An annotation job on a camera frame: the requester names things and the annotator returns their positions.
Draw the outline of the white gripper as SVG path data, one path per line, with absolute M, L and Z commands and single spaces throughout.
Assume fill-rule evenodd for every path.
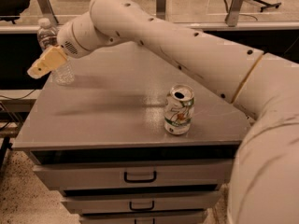
M 88 12 L 74 18 L 59 29 L 60 46 L 49 46 L 27 70 L 27 74 L 39 79 L 67 62 L 67 55 L 81 58 L 103 45 L 103 36 L 95 29 Z

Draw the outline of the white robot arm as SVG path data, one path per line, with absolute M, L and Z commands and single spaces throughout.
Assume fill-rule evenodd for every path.
M 57 46 L 29 68 L 33 78 L 67 58 L 134 41 L 223 98 L 254 124 L 239 147 L 228 224 L 299 224 L 299 67 L 225 39 L 152 17 L 132 0 L 91 0 L 61 27 Z

